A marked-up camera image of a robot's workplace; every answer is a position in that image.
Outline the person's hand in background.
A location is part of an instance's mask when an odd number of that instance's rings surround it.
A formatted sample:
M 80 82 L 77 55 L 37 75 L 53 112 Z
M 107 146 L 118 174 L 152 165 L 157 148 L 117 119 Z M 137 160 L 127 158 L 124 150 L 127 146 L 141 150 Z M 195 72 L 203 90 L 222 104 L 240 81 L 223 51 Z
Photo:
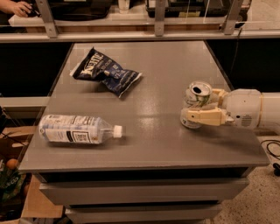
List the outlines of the person's hand in background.
M 17 15 L 21 18 L 27 18 L 31 11 L 32 6 L 25 1 L 14 2 L 12 0 L 8 0 L 6 4 L 7 13 Z

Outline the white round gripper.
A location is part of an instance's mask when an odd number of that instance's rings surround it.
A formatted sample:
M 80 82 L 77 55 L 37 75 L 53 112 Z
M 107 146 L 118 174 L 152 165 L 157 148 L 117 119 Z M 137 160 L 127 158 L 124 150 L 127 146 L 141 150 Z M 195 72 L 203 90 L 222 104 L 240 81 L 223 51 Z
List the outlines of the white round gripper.
M 224 89 L 214 88 L 211 102 L 222 105 L 224 109 L 183 108 L 181 115 L 193 125 L 221 126 L 233 123 L 238 128 L 254 129 L 259 123 L 261 97 L 262 94 L 255 89 L 239 88 L 229 93 Z

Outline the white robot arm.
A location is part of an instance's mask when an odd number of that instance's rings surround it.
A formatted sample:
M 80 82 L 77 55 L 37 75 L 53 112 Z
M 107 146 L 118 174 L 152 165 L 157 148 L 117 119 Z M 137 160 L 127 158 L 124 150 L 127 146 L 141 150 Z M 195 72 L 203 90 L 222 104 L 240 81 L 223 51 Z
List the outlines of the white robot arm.
M 230 125 L 238 128 L 278 128 L 280 123 L 280 94 L 261 93 L 255 89 L 227 92 L 214 89 L 209 101 L 198 101 L 182 108 L 180 120 L 189 129 L 202 125 Z

